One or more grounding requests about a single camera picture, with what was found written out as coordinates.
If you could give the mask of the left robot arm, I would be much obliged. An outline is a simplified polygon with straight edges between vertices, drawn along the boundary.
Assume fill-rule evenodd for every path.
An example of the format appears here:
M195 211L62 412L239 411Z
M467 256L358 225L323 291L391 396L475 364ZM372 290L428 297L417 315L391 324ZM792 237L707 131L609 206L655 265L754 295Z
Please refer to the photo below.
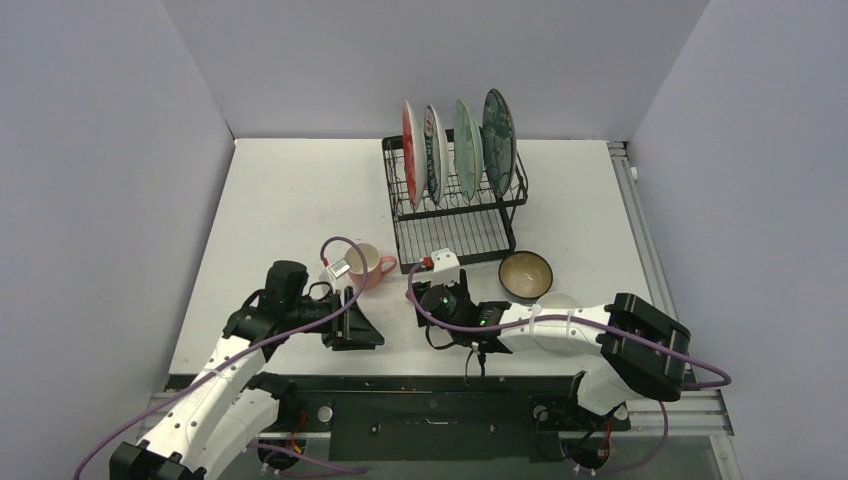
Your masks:
M204 370L141 440L118 446L110 478L214 479L262 430L291 427L295 386L263 368L294 333L318 333L334 351L384 344L352 287L314 299L307 280L299 262L272 264L264 287L231 314Z

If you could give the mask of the black wire dish rack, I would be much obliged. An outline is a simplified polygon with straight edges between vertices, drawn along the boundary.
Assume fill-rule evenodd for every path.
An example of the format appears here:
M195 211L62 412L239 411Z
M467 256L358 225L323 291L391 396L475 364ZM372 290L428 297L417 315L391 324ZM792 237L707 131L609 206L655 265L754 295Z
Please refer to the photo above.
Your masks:
M513 219L516 209L528 198L528 179L521 161L516 164L509 191L501 197L484 179L477 196L467 201L461 195L458 176L451 173L440 203L424 194L419 207L413 208L402 137L386 137L381 146L402 273L408 273L431 252L444 248L457 254L462 265L499 261L516 250Z

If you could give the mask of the dark blue plate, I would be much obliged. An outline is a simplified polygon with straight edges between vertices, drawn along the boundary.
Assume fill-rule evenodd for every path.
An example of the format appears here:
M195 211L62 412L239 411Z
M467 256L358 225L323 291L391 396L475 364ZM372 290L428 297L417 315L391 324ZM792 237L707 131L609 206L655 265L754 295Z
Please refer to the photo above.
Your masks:
M492 88L486 95L482 125L485 172L493 194L509 191L517 162L517 138L512 112L504 95Z

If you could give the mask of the white plate blue rim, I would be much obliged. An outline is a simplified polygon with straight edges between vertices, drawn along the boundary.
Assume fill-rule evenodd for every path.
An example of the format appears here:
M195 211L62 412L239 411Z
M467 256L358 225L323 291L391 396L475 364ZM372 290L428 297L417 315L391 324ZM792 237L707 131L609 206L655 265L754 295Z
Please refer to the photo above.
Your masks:
M427 160L427 190L431 201L439 206L444 198L448 167L448 141L443 122L432 104L425 109L425 154Z

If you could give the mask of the aluminium rail right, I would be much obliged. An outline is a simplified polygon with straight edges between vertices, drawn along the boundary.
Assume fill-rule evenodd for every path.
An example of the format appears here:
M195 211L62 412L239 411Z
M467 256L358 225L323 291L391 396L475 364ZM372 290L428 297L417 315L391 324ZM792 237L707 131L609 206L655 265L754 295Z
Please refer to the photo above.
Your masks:
M677 312L639 199L635 169L630 163L626 147L625 142L607 143L650 297L655 306L675 318ZM679 401L669 403L667 408L671 426L682 435L733 434L730 416L718 390L685 391Z

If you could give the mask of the light green flower plate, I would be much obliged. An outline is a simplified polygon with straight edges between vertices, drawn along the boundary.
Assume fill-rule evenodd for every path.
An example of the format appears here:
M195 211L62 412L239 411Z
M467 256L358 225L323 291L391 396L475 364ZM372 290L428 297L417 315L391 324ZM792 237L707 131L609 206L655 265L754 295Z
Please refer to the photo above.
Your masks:
M471 203L479 190L483 174L483 146L479 122L461 99L453 114L454 168L463 199Z

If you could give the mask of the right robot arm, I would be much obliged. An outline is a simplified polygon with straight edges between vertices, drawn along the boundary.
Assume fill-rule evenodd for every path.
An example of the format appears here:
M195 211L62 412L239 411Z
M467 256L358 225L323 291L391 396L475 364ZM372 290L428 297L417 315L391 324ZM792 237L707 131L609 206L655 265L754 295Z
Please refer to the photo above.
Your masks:
M578 308L552 300L474 303L461 273L451 286L414 282L407 297L420 324L448 331L454 343L478 355L539 350L587 359L563 402L566 418L578 427L632 399L676 402L683 392L691 333L635 294Z

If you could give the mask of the brown black bowl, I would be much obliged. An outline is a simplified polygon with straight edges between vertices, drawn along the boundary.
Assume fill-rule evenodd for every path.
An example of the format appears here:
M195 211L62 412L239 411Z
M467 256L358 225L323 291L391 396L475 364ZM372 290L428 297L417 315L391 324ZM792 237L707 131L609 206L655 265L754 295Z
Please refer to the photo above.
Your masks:
M531 251L516 251L500 262L498 279L511 295L533 300L551 289L554 272L541 255Z

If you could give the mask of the white bowl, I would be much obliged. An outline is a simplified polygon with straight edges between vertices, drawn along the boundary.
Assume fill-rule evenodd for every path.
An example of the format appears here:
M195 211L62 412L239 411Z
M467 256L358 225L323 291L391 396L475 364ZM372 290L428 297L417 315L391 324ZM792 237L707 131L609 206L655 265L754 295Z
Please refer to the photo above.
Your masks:
M537 300L542 309L573 310L582 307L574 297L562 292L548 292Z

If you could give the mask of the large pink mug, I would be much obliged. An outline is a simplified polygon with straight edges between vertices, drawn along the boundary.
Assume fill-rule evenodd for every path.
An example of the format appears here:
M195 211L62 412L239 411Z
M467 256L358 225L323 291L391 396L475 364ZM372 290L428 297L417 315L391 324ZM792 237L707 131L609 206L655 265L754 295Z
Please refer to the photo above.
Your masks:
M374 245L358 243L357 247L365 260L362 260L354 247L350 247L344 255L344 260L349 265L347 276L354 287L373 289L398 266L396 257L383 256Z

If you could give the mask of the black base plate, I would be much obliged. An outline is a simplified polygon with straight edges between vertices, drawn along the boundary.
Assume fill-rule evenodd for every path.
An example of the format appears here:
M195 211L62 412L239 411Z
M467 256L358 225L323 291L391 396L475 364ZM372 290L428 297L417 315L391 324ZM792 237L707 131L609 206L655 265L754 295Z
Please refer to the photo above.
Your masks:
M630 430L627 419L580 410L560 377L329 377L261 373L252 387L282 396L264 438L294 432L308 453L328 443L338 462L561 458L586 432Z

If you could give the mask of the red teal plate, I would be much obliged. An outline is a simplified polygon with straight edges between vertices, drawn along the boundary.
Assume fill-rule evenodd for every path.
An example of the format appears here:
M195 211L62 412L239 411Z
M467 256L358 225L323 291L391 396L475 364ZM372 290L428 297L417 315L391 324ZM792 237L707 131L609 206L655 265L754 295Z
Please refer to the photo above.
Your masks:
M405 100L402 106L402 129L404 170L409 201L412 210L417 211L422 205L427 183L427 160L423 130L408 100Z

